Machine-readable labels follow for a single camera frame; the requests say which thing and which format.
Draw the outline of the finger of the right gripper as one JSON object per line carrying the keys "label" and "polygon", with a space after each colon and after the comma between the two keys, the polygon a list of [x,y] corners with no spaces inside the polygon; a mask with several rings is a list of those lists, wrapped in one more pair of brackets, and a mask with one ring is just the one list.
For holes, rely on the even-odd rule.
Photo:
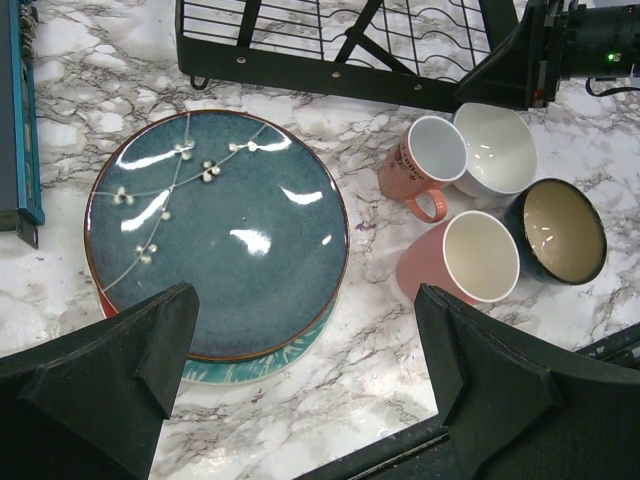
{"label": "finger of the right gripper", "polygon": [[531,12],[525,9],[521,20],[514,9],[482,9],[482,16],[490,52],[460,81],[454,101],[527,110],[532,97]]}

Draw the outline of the blue glazed floral plate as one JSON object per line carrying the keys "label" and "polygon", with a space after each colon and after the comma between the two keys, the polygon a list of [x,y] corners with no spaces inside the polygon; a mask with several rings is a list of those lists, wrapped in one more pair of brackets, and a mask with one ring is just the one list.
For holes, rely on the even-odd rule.
{"label": "blue glazed floral plate", "polygon": [[286,129],[228,110],[156,121],[89,194],[85,251],[120,312],[181,281],[200,307],[192,359],[247,361],[314,327],[337,299],[348,217],[334,178]]}

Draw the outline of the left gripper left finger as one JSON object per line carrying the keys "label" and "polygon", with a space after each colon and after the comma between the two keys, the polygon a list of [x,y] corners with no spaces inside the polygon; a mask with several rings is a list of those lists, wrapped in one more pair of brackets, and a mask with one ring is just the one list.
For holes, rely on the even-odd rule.
{"label": "left gripper left finger", "polygon": [[146,479],[199,298],[180,282],[1,360],[4,479]]}

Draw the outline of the black mounting rail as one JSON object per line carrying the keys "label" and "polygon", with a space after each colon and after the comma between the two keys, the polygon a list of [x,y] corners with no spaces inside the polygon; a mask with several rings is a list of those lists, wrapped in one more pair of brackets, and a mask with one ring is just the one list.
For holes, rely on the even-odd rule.
{"label": "black mounting rail", "polygon": [[[639,325],[577,350],[581,355],[639,368]],[[446,427],[436,415],[302,474],[302,480],[458,479]]]}

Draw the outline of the teal patterned bottom plate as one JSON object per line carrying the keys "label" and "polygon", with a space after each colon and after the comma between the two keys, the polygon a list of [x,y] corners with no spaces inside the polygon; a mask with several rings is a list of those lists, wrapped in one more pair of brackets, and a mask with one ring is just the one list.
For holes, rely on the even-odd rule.
{"label": "teal patterned bottom plate", "polygon": [[317,341],[329,322],[339,296],[336,295],[320,319],[303,335],[265,356],[238,362],[205,362],[188,359],[182,379],[206,386],[229,386],[264,380],[297,362]]}

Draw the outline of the plain pink mug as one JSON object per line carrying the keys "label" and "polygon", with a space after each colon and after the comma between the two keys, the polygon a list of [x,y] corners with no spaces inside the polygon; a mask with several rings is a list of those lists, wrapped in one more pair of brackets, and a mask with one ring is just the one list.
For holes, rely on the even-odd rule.
{"label": "plain pink mug", "polygon": [[497,218],[463,212],[417,238],[401,255],[396,279],[414,299],[422,284],[437,286],[469,303],[494,303],[520,276],[516,243]]}

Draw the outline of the dark grey flat box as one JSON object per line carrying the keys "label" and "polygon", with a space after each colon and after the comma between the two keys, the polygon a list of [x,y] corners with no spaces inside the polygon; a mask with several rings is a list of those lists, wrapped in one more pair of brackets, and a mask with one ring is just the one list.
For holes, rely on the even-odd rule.
{"label": "dark grey flat box", "polygon": [[33,60],[38,11],[1,2],[1,230],[38,247],[42,208]]}

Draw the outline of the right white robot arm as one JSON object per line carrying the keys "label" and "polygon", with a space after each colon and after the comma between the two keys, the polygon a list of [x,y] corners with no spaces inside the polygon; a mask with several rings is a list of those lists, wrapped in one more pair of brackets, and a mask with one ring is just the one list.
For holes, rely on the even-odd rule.
{"label": "right white robot arm", "polygon": [[490,52],[454,91],[454,104],[544,108],[563,81],[639,75],[639,6],[589,8],[577,1],[479,3]]}

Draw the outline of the dark bowl beige inside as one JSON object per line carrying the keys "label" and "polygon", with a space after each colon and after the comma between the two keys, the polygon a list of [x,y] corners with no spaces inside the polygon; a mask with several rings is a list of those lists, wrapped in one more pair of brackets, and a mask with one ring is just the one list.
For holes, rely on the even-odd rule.
{"label": "dark bowl beige inside", "polygon": [[589,199],[564,180],[533,183],[512,201],[503,219],[518,247],[521,273],[527,277],[584,285],[605,265],[603,222]]}

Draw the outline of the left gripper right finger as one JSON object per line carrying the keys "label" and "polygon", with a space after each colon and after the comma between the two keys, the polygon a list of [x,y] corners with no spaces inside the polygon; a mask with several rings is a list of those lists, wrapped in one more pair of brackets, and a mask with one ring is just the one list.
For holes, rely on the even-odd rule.
{"label": "left gripper right finger", "polygon": [[427,285],[415,313],[462,478],[638,478],[637,336],[570,352]]}

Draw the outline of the black wire dish rack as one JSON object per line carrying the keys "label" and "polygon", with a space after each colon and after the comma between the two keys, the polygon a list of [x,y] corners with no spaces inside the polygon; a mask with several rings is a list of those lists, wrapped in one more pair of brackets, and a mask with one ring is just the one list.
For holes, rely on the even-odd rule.
{"label": "black wire dish rack", "polygon": [[214,80],[452,112],[513,1],[178,1],[178,66]]}

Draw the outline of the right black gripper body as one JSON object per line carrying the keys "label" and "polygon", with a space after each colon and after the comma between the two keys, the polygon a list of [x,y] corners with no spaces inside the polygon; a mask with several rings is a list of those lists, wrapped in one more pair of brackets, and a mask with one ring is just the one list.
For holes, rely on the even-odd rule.
{"label": "right black gripper body", "polygon": [[544,108],[556,99],[566,31],[574,1],[528,1],[520,22],[525,41],[526,81],[520,110]]}

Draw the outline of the orange middle plate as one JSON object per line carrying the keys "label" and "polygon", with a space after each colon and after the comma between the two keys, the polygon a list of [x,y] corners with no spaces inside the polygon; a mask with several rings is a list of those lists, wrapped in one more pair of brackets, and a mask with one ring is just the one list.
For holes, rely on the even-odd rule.
{"label": "orange middle plate", "polygon": [[110,318],[118,314],[118,310],[110,303],[109,299],[101,290],[97,291],[99,304],[105,318]]}

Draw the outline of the printed salmon coffee mug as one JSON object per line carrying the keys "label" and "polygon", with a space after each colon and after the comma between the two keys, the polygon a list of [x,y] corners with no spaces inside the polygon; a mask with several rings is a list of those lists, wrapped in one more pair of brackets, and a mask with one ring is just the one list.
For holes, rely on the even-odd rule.
{"label": "printed salmon coffee mug", "polygon": [[425,223],[436,223],[448,212],[443,188],[462,177],[468,154],[459,130],[448,120],[423,116],[394,145],[378,173],[381,193],[403,202]]}

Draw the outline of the white bowl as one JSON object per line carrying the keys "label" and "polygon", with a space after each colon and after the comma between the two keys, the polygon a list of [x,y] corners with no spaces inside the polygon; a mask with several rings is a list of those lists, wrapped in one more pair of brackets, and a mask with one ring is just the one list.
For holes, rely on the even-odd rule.
{"label": "white bowl", "polygon": [[454,186],[474,198],[516,195],[533,181],[538,155],[529,127],[513,110],[466,103],[451,118],[467,149]]}

